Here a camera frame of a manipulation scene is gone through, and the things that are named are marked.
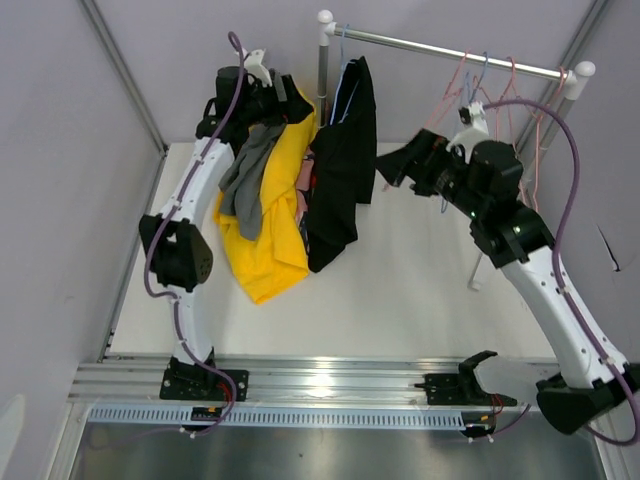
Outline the grey shorts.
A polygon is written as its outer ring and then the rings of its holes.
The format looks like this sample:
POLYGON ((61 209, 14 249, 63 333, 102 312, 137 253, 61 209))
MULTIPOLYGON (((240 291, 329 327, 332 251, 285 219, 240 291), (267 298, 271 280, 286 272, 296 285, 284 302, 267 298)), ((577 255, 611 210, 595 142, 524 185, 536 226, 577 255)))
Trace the grey shorts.
POLYGON ((284 130, 284 124, 255 126, 219 182, 222 192, 219 213, 235 217, 240 235, 249 241, 255 241, 262 228, 262 179, 284 130))

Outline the pink hanger of orange shorts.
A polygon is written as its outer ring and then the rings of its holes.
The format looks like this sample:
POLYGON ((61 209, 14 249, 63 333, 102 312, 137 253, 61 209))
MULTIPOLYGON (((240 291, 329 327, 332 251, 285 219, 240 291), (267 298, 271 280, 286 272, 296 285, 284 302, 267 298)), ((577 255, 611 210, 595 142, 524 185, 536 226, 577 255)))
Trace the pink hanger of orange shorts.
MULTIPOLYGON (((558 67, 559 80, 551 87, 550 92, 544 96, 541 103, 548 108, 554 108, 556 103, 563 98, 564 84, 567 74, 563 66, 558 67)), ((538 203, 538 182, 540 164, 547 147, 543 145, 544 136, 548 124, 552 121, 547 119, 547 114, 541 110, 532 110, 533 126, 527 136, 519 143, 519 152, 523 154, 522 159, 526 161, 525 174, 522 180, 521 193, 523 201, 536 212, 539 211, 538 203)))

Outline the pink patterned shorts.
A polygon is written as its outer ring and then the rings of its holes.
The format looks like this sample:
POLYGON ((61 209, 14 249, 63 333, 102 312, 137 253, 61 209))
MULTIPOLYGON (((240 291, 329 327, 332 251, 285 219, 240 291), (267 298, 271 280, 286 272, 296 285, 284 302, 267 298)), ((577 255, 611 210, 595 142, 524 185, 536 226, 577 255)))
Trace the pink patterned shorts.
POLYGON ((302 159, 301 169, 295 184, 297 195, 295 221, 306 252, 309 252, 307 216, 309 201, 313 189, 312 184, 314 164, 315 154, 310 149, 308 149, 302 159))

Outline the black shorts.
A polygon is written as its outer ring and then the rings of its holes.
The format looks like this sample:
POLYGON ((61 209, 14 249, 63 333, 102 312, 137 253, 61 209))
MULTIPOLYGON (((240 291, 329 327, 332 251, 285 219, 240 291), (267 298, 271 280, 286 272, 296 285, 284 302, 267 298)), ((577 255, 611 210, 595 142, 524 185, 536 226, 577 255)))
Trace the black shorts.
POLYGON ((356 207, 372 201, 377 154, 376 100, 368 62, 348 62, 335 115, 311 144, 315 186, 306 220, 308 266, 318 273, 358 240, 356 207))

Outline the yellow shorts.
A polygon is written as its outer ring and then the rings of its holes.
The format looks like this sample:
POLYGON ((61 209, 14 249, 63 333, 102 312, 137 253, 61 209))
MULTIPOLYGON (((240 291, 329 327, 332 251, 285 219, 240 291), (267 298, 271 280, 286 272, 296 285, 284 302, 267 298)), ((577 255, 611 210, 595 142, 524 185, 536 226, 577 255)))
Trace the yellow shorts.
POLYGON ((222 192, 214 207, 231 270, 249 298, 262 304, 291 288, 309 274, 305 251, 295 221, 296 180, 302 159, 316 133, 316 112, 285 130, 272 150, 262 179, 262 228, 255 241, 240 235, 235 217, 219 213, 222 192))

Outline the metal clothes rack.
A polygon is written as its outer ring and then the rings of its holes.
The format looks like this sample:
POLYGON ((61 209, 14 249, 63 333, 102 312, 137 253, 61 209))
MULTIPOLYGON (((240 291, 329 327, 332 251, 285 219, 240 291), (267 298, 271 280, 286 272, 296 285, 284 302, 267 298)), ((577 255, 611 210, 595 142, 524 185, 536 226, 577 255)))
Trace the metal clothes rack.
MULTIPOLYGON (((562 57, 560 66, 563 66, 566 69, 567 78, 564 84, 563 98, 556 103, 556 113, 561 117, 566 117, 568 115, 571 108, 580 98, 588 81, 596 74, 596 65, 593 62, 587 60, 579 61, 578 57, 585 51, 588 43, 590 42, 599 26, 600 20, 604 18, 606 8, 609 6, 610 3, 608 1, 595 1, 593 5, 589 7, 587 13, 585 14, 583 20, 579 25, 579 28, 573 35, 573 38, 569 46, 567 47, 564 56, 562 57)), ((340 38, 343 32, 343 27, 346 24, 342 25, 337 23, 334 20, 333 13, 327 9, 318 12, 317 22, 319 26, 319 53, 316 106, 319 108, 318 125, 322 127, 327 123, 327 118, 329 117, 329 109, 332 107, 332 104, 327 97, 329 50, 331 39, 333 37, 340 38)), ((351 26, 346 32, 346 39, 455 60, 460 60, 465 52, 465 50, 456 50, 452 48, 420 43, 417 41, 411 41, 379 33, 359 30, 351 26)), ((469 50, 466 64, 474 63, 483 67, 484 53, 477 54, 469 50)), ((517 74, 520 73, 522 75, 545 79, 552 83, 555 83, 559 80, 560 74, 558 71, 558 67, 543 68, 519 63, 517 61, 515 62, 517 74)), ((510 62, 508 61, 508 58, 494 58, 488 55, 487 68, 500 69, 511 73, 510 62)), ((543 92, 540 101, 546 94, 550 92, 551 87, 552 86, 547 87, 547 89, 543 92)), ((533 122, 531 120, 529 121, 529 123, 527 123, 525 129, 523 130, 523 133, 518 138, 516 144, 516 150, 518 152, 519 143, 527 136, 532 126, 533 122)), ((543 141, 543 145, 547 147, 547 150, 551 146, 558 131, 559 126, 557 124, 553 122, 548 124, 546 135, 544 136, 543 141)))

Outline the pink hanger of grey shorts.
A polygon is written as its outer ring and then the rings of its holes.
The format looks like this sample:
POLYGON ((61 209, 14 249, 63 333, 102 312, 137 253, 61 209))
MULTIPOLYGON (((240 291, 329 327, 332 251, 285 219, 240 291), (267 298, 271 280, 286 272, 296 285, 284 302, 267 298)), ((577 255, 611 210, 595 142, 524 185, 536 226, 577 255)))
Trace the pink hanger of grey shorts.
POLYGON ((467 57, 469 55, 469 49, 466 49, 464 52, 464 55, 461 57, 461 59, 459 60, 456 70, 454 71, 453 75, 451 76, 441 98, 439 103, 437 104, 437 106, 432 110, 431 114, 429 115, 429 117, 427 118, 427 120, 425 121, 423 127, 425 129, 429 129, 429 128, 433 128, 435 126, 437 126, 442 119, 446 116, 447 112, 452 108, 452 106, 455 104, 455 101, 459 98, 459 96, 461 95, 461 93, 465 90, 465 85, 466 83, 463 83, 462 88, 456 90, 455 89, 455 84, 456 84, 456 80, 457 77, 460 73, 460 70, 463 68, 467 57))

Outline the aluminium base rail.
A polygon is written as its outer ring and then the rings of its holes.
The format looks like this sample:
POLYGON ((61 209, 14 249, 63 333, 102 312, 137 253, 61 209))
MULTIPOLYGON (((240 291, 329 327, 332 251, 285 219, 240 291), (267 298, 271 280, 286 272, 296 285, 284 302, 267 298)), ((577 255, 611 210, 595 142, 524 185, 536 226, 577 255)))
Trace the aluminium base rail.
POLYGON ((236 374, 238 399, 223 414, 216 399, 166 399, 173 385, 165 357, 108 357, 78 367, 68 396, 93 422, 225 426, 462 430, 491 419, 506 424, 525 405, 431 405, 416 385, 429 374, 457 374, 454 359, 371 360, 331 357, 222 357, 236 374))

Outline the blue hanger of yellow shorts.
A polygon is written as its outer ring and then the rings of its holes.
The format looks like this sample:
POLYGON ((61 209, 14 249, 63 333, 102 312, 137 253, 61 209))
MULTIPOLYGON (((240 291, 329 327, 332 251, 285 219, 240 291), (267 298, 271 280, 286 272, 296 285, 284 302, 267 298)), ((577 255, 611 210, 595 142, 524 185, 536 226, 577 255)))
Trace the blue hanger of yellow shorts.
MULTIPOLYGON (((485 74, 486 74, 486 70, 487 70, 487 65, 488 65, 488 54, 484 53, 483 68, 482 68, 482 72, 480 73, 479 76, 477 76, 477 75, 472 76, 471 75, 471 71, 469 69, 466 69, 464 71, 464 74, 461 74, 462 69, 460 70, 460 73, 459 73, 459 75, 457 77, 457 80, 456 80, 455 89, 456 90, 461 89, 463 83, 466 83, 465 90, 461 93, 459 98, 455 101, 455 104, 447 112, 446 116, 442 119, 442 121, 443 121, 443 120, 446 119, 446 117, 449 115, 449 113, 456 112, 456 120, 455 120, 454 130, 452 131, 452 135, 451 135, 450 140, 458 132, 460 132, 463 129, 463 124, 462 124, 462 122, 460 120, 460 116, 459 116, 459 110, 461 108, 463 108, 463 107, 466 107, 467 105, 469 105, 470 103, 472 103, 474 101, 481 102, 478 99, 478 92, 481 90, 482 82, 484 80, 484 77, 485 77, 485 74)), ((452 150, 452 152, 460 155, 464 159, 464 161, 466 163, 468 163, 470 161, 470 159, 471 159, 471 153, 466 153, 462 147, 456 147, 456 148, 454 148, 452 150)))

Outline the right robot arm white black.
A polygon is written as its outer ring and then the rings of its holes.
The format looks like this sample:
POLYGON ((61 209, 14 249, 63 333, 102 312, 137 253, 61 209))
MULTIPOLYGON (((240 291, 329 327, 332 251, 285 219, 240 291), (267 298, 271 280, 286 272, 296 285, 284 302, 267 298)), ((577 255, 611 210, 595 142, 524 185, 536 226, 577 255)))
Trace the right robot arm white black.
POLYGON ((519 200, 523 166, 511 145, 480 134, 454 143, 420 130, 375 166, 389 185, 409 179, 415 194, 439 195, 469 218, 475 245, 519 292, 555 354, 559 371, 549 378, 496 353, 469 358, 471 370, 456 380, 464 401, 502 393, 535 403, 552 427, 571 435, 633 397, 639 366, 606 340, 544 220, 519 200))

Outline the pink hanger of patterned shorts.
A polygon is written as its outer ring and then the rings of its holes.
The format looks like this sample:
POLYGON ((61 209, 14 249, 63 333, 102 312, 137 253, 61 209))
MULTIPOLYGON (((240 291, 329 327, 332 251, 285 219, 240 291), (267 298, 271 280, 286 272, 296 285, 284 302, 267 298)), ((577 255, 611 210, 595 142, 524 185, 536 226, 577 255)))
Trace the pink hanger of patterned shorts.
MULTIPOLYGON (((508 61, 510 62, 510 78, 499 96, 499 101, 511 100, 519 97, 519 92, 516 85, 517 80, 517 72, 516 72, 516 62, 515 59, 511 56, 508 57, 508 61)), ((511 107, 506 106, 506 132, 508 133, 508 142, 514 149, 517 149, 516 144, 516 136, 514 134, 514 122, 513 116, 511 113, 511 107)), ((501 107, 495 109, 495 138, 500 140, 502 138, 502 109, 501 107)))

